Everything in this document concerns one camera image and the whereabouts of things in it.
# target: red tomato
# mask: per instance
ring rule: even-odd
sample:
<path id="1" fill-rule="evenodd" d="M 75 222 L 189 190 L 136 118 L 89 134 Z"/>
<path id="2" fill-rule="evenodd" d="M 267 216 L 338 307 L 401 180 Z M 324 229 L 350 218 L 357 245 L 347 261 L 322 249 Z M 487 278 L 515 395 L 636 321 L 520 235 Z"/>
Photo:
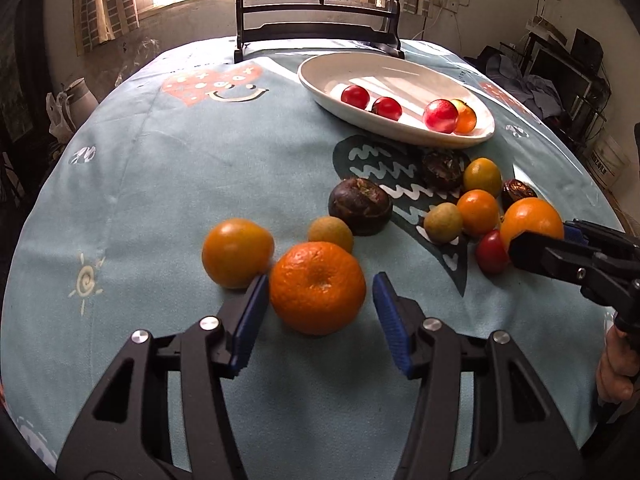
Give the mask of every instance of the red tomato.
<path id="1" fill-rule="evenodd" d="M 509 255 L 504 249 L 500 231 L 494 229 L 484 235 L 476 247 L 476 260 L 482 272 L 500 274 L 509 264 Z"/>
<path id="2" fill-rule="evenodd" d="M 371 111 L 392 121 L 397 121 L 402 116 L 400 103 L 391 97 L 377 98 L 371 107 Z"/>
<path id="3" fill-rule="evenodd" d="M 436 99 L 424 109 L 422 121 L 434 132 L 450 134 L 458 124 L 458 109 L 451 101 Z"/>
<path id="4" fill-rule="evenodd" d="M 362 86 L 347 86 L 347 88 L 342 91 L 342 95 L 340 95 L 340 101 L 364 110 L 369 104 L 369 92 Z"/>

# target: white dish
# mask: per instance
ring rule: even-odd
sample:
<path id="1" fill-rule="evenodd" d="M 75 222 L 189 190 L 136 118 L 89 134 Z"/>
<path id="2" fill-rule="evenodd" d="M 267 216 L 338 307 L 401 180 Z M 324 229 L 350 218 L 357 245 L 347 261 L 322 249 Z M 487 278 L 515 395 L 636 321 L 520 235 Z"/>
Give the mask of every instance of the white dish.
<path id="1" fill-rule="evenodd" d="M 489 109 L 458 81 L 416 63 L 382 54 L 335 52 L 307 59 L 298 68 L 300 82 L 325 110 L 375 134 L 418 146 L 468 148 L 489 140 L 495 121 Z M 370 110 L 380 96 L 402 105 L 402 117 L 392 121 L 340 101 L 351 84 L 369 91 Z M 468 136 L 441 134 L 422 122 L 424 107 L 436 99 L 460 99 L 473 108 L 478 124 Z"/>

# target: plastic bag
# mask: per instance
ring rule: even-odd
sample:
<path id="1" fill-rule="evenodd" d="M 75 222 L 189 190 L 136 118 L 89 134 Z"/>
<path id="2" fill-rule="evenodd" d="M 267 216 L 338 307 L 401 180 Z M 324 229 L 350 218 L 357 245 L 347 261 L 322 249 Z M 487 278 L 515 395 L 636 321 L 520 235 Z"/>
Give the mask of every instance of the plastic bag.
<path id="1" fill-rule="evenodd" d="M 158 54 L 160 54 L 160 43 L 158 40 L 145 38 L 134 48 L 127 46 L 125 43 L 123 50 L 125 60 L 120 72 L 118 72 L 114 85 L 115 88 L 120 86 L 123 81 L 126 81 L 150 61 L 153 61 Z"/>
<path id="2" fill-rule="evenodd" d="M 51 121 L 49 133 L 56 137 L 60 144 L 68 143 L 74 136 L 74 130 L 65 119 L 70 117 L 71 113 L 64 92 L 60 92 L 57 98 L 54 98 L 51 92 L 47 94 L 47 115 Z"/>

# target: table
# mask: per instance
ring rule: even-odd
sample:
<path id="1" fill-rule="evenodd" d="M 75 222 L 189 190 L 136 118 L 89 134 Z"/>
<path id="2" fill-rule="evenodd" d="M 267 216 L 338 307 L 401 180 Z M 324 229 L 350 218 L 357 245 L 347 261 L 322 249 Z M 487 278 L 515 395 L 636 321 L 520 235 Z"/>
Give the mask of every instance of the table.
<path id="1" fill-rule="evenodd" d="M 402 45 L 408 60 L 457 78 L 492 110 L 496 134 L 468 150 L 470 158 L 488 156 L 504 178 L 533 182 L 564 219 L 620 228 L 585 169 L 526 108 L 442 47 Z M 392 478 L 418 384 L 402 377 L 386 348 L 370 296 L 380 270 L 399 294 L 460 333 L 510 332 L 577 443 L 590 435 L 605 311 L 577 287 L 541 276 L 511 269 L 488 278 L 465 242 L 438 251 L 420 236 L 428 206 L 453 197 L 412 187 L 419 181 L 402 145 L 330 115 L 296 76 L 309 56 L 360 48 L 264 42 L 233 65 L 234 38 L 188 44 L 115 89 L 69 143 L 20 236 L 0 333 L 10 414 L 50 466 L 135 329 L 181 332 L 228 296 L 200 262 L 212 225 L 250 218 L 274 235 L 279 257 L 326 214 L 345 172 L 386 186 L 396 197 L 394 223 L 356 240 L 369 291 L 353 324 L 308 338 L 269 310 L 249 367 L 224 381 L 249 477 Z M 172 444 L 176 464 L 185 466 L 175 379 Z M 457 465 L 469 442 L 471 395 L 465 378 Z"/>

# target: mandarin orange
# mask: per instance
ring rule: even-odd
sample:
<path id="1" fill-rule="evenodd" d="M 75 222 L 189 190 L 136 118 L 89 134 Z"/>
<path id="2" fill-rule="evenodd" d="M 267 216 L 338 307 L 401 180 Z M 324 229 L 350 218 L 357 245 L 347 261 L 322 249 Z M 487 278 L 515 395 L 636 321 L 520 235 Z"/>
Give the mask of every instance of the mandarin orange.
<path id="1" fill-rule="evenodd" d="M 495 198 L 485 190 L 467 191 L 457 206 L 465 232 L 474 238 L 484 236 L 498 223 L 500 208 Z"/>
<path id="2" fill-rule="evenodd" d="M 307 335 L 327 335 L 347 326 L 367 291 L 356 258 L 329 242 L 290 248 L 273 266 L 269 288 L 280 319 Z"/>

